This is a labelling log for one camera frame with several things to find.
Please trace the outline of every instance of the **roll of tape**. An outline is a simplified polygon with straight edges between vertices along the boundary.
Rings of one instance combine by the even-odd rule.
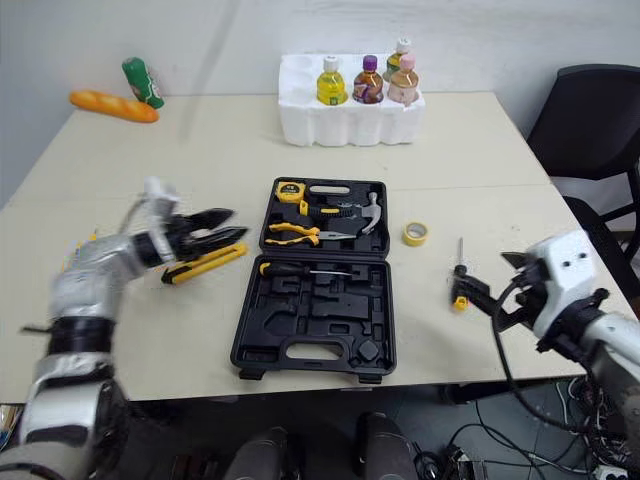
[[[410,247],[418,247],[427,239],[427,226],[420,222],[407,223],[402,230],[402,240]]]

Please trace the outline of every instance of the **styrofoam box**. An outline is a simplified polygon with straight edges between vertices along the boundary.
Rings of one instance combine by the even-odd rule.
[[[327,147],[411,143],[420,129],[425,102],[421,92],[408,107],[387,98],[373,105],[356,102],[353,80],[362,71],[364,55],[335,55],[349,99],[341,105],[324,105],[316,98],[316,80],[323,72],[326,54],[283,55],[280,61],[278,105],[287,142],[307,146],[314,142]],[[389,54],[377,54],[378,73],[387,67]]]

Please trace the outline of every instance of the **white wall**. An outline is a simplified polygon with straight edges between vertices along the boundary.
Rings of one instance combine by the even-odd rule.
[[[495,90],[527,133],[558,68],[640,65],[640,2],[0,0],[0,205],[72,111],[70,90],[130,93],[128,56],[170,95],[275,93],[282,53],[385,51],[400,35],[423,90]]]

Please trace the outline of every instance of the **green bottle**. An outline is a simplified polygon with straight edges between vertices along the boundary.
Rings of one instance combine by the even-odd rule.
[[[122,70],[124,70],[131,90],[138,100],[153,108],[160,108],[164,105],[160,90],[158,90],[155,80],[142,59],[138,57],[127,58],[122,62]]]

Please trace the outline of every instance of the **purple bottle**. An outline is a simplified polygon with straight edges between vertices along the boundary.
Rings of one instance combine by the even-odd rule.
[[[353,81],[353,99],[360,103],[380,103],[382,94],[382,77],[376,73],[378,59],[375,55],[365,55],[362,70]]]

